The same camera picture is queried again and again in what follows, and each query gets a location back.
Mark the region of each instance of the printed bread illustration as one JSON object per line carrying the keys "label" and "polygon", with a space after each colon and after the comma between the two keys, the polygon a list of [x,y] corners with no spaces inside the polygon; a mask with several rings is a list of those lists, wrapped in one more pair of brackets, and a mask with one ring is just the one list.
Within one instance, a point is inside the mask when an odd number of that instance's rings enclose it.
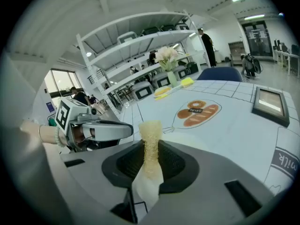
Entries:
{"label": "printed bread illustration", "polygon": [[179,117],[180,119],[183,119],[183,118],[188,118],[192,114],[193,113],[189,112],[188,109],[183,109],[177,113],[177,117]]}
{"label": "printed bread illustration", "polygon": [[222,106],[212,100],[194,99],[184,103],[176,112],[172,126],[190,129],[204,124],[221,111]]}
{"label": "printed bread illustration", "polygon": [[195,113],[194,115],[188,117],[183,126],[190,127],[199,123],[202,123],[213,116],[218,111],[218,105],[212,104],[203,109],[201,113]]}
{"label": "printed bread illustration", "polygon": [[190,103],[188,103],[188,108],[203,108],[206,105],[206,102],[201,100],[195,100]]}

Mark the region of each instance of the bread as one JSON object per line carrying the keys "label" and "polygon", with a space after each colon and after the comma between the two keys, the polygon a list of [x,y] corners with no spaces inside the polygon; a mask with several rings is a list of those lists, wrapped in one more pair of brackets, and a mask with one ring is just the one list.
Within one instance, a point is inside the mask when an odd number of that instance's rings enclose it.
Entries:
{"label": "bread", "polygon": [[179,117],[180,119],[183,119],[183,118],[188,118],[192,114],[193,113],[189,112],[188,109],[183,109],[177,113],[177,117]]}
{"label": "bread", "polygon": [[184,121],[183,126],[190,127],[190,126],[200,124],[200,123],[206,121],[207,119],[209,119],[211,116],[213,116],[218,111],[218,108],[219,108],[219,106],[216,104],[205,107],[203,109],[202,113],[195,113],[193,116],[190,116],[189,118],[187,118]]}
{"label": "bread", "polygon": [[188,103],[187,107],[188,108],[202,108],[206,105],[206,102],[201,101],[201,100],[195,100],[190,103]]}

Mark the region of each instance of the tablet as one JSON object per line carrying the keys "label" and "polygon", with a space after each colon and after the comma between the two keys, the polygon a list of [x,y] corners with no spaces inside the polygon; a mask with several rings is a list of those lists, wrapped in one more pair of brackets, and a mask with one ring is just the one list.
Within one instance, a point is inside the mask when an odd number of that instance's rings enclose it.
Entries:
{"label": "tablet", "polygon": [[289,112],[282,92],[257,87],[252,113],[285,127],[290,124]]}

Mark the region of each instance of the window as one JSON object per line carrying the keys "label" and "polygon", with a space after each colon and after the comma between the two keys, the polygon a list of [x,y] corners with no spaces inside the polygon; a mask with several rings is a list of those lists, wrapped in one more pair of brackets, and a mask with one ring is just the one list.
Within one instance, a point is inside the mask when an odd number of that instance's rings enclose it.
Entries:
{"label": "window", "polygon": [[72,82],[73,82],[73,84],[74,84],[74,87],[76,87],[76,88],[81,88],[81,86],[79,85],[79,82],[78,82],[78,80],[77,80],[77,76],[75,76],[76,74],[74,74],[74,73],[69,73],[69,75],[70,75],[71,80],[72,80]]}
{"label": "window", "polygon": [[57,92],[57,87],[55,85],[55,82],[53,80],[53,77],[52,77],[52,71],[50,70],[48,72],[48,74],[46,75],[45,77],[45,83],[46,83],[46,86],[47,86],[47,89],[48,89],[48,92]]}
{"label": "window", "polygon": [[56,106],[56,109],[58,108],[59,104],[60,104],[60,98],[61,97],[54,97],[52,98],[52,102],[54,103],[54,105]]}
{"label": "window", "polygon": [[45,77],[45,83],[56,108],[60,104],[60,97],[73,98],[69,90],[71,87],[74,86],[78,91],[83,91],[74,72],[50,70]]}
{"label": "window", "polygon": [[72,81],[68,75],[68,72],[52,71],[54,80],[59,90],[67,90],[73,87]]}

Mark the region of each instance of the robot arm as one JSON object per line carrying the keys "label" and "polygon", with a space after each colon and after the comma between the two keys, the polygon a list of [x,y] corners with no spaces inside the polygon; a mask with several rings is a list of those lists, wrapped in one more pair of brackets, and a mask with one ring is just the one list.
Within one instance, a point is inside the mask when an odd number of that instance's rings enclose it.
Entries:
{"label": "robot arm", "polygon": [[[133,127],[127,123],[102,120],[97,110],[76,100],[62,97],[55,121],[67,138],[68,145],[76,151],[85,151],[91,144],[101,147],[101,142],[112,141],[117,145],[122,138],[133,134]],[[84,144],[74,139],[73,127],[82,126]]]}

